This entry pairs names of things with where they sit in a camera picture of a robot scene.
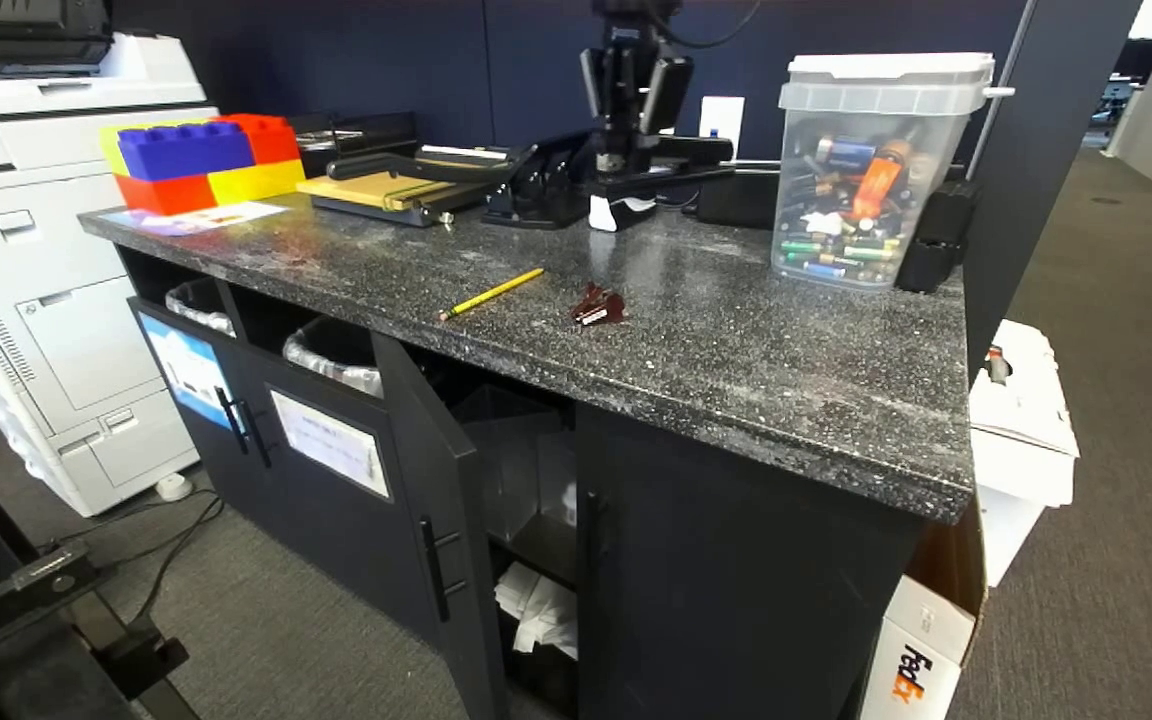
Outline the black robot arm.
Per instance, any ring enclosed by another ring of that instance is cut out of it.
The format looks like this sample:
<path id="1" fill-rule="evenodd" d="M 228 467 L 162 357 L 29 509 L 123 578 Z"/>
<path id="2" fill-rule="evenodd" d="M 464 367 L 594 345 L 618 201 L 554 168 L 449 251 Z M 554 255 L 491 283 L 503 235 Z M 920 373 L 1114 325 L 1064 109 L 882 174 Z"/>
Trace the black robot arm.
<path id="1" fill-rule="evenodd" d="M 680 0 L 594 0 L 599 46 L 581 52 L 594 196 L 653 196 L 729 174 L 729 139 L 676 135 L 694 83 L 694 61 L 667 29 L 676 10 Z"/>

